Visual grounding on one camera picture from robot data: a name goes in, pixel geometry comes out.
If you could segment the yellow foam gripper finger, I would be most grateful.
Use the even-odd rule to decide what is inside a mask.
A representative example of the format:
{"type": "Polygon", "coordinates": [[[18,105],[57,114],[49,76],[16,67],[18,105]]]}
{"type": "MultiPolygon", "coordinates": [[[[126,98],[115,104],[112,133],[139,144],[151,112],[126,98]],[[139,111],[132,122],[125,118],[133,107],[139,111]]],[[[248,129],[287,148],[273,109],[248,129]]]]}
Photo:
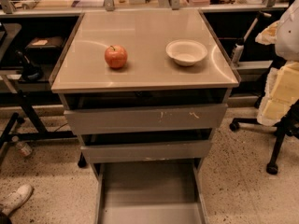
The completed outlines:
{"type": "Polygon", "coordinates": [[[299,100],[299,62],[288,61],[279,69],[271,68],[265,83],[257,121],[273,126],[299,100]]]}

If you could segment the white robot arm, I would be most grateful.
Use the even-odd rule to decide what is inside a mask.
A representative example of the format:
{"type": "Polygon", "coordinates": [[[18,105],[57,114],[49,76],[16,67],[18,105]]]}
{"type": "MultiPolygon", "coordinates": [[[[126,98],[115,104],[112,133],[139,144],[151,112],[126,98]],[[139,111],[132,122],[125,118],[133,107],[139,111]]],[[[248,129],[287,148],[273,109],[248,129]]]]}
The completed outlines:
{"type": "Polygon", "coordinates": [[[270,69],[257,115],[260,124],[274,126],[299,100],[299,0],[259,33],[256,41],[274,44],[276,55],[286,60],[281,68],[270,69]]]}

